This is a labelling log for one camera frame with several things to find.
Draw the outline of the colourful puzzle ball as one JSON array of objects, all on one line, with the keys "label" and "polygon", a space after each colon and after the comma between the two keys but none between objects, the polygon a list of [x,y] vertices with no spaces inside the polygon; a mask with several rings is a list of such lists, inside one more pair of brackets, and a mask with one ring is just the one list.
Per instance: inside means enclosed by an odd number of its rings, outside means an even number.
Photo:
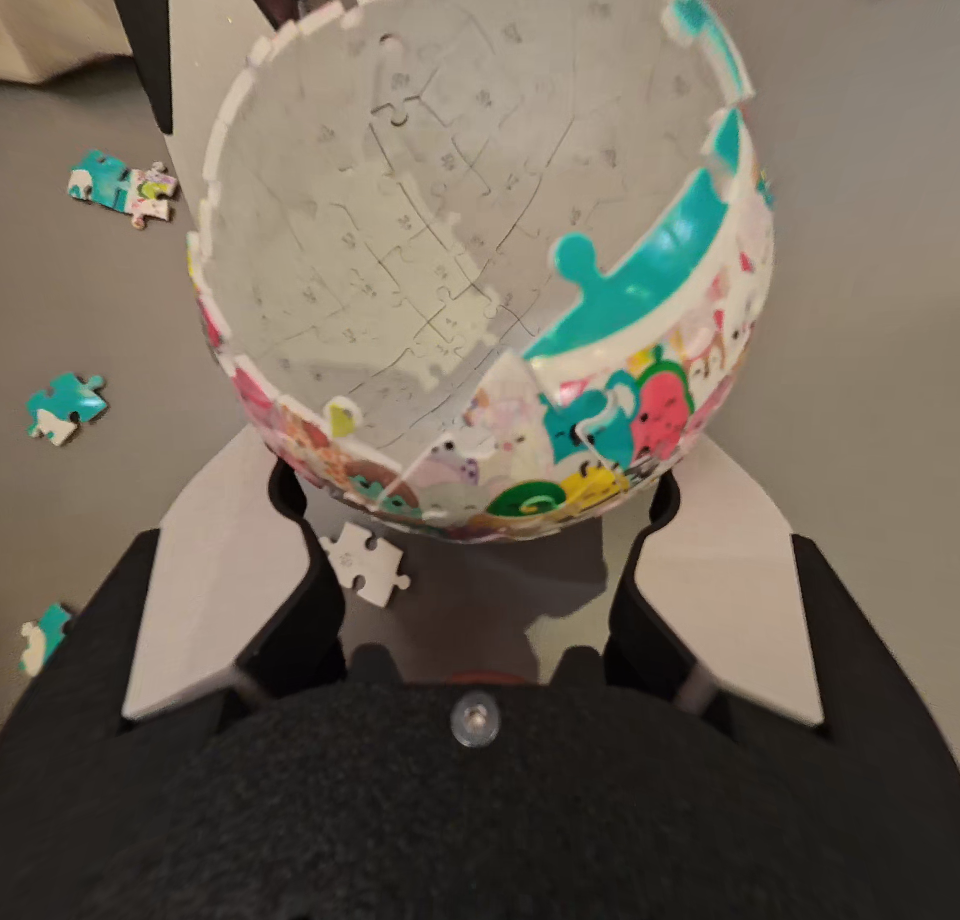
[{"label": "colourful puzzle ball", "polygon": [[533,539],[734,385],[774,226],[706,0],[330,2],[251,51],[188,264],[264,443],[358,515]]}]

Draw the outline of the colourful joined puzzle pieces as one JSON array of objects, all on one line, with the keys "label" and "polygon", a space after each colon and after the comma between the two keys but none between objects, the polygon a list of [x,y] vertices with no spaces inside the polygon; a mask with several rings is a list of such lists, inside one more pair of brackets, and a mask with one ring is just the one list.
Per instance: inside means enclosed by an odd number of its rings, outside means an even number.
[{"label": "colourful joined puzzle pieces", "polygon": [[137,169],[99,150],[88,152],[72,167],[66,187],[67,195],[77,201],[126,215],[137,230],[145,230],[149,219],[170,222],[178,191],[178,179],[168,174],[163,162]]}]

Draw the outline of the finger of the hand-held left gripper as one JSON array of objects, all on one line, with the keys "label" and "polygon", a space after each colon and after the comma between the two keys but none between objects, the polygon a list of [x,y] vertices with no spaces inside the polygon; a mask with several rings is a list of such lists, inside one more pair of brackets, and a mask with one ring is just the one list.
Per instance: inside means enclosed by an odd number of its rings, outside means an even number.
[{"label": "finger of the hand-held left gripper", "polygon": [[175,173],[199,180],[211,127],[283,0],[113,0]]}]

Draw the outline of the teal puzzle piece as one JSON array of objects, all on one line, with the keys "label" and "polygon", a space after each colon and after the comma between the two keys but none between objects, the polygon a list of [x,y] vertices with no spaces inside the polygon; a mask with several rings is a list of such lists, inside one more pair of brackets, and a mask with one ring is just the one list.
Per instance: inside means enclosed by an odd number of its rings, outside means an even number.
[{"label": "teal puzzle piece", "polygon": [[105,385],[106,380],[97,374],[80,379],[68,372],[50,380],[46,389],[27,400],[28,436],[64,446],[82,425],[96,421],[109,409],[100,395]]},{"label": "teal puzzle piece", "polygon": [[54,650],[64,641],[72,620],[73,614],[66,606],[54,603],[39,619],[21,625],[25,648],[18,665],[27,677],[32,679],[42,672]]}]

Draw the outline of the white puzzle piece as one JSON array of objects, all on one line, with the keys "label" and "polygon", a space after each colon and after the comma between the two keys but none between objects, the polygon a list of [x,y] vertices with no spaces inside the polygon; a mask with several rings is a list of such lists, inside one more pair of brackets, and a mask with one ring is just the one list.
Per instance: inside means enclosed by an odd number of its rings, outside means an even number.
[{"label": "white puzzle piece", "polygon": [[348,521],[338,538],[320,537],[318,542],[340,586],[372,606],[385,609],[396,591],[411,586],[401,572],[403,551],[358,524]]}]

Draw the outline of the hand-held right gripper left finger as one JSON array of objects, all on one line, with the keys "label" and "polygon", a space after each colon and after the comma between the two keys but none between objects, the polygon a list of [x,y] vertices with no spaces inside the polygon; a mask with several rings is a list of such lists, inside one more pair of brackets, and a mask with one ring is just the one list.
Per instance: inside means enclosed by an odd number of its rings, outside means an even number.
[{"label": "hand-held right gripper left finger", "polygon": [[345,611],[297,475],[247,426],[162,518],[122,715],[303,690],[342,659]]}]

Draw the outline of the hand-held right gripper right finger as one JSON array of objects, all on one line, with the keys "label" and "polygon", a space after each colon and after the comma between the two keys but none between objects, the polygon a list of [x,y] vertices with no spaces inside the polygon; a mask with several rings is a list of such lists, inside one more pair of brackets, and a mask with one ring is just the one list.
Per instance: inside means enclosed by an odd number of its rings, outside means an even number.
[{"label": "hand-held right gripper right finger", "polygon": [[792,528],[707,437],[660,480],[608,628],[614,675],[684,712],[731,694],[824,721]]}]

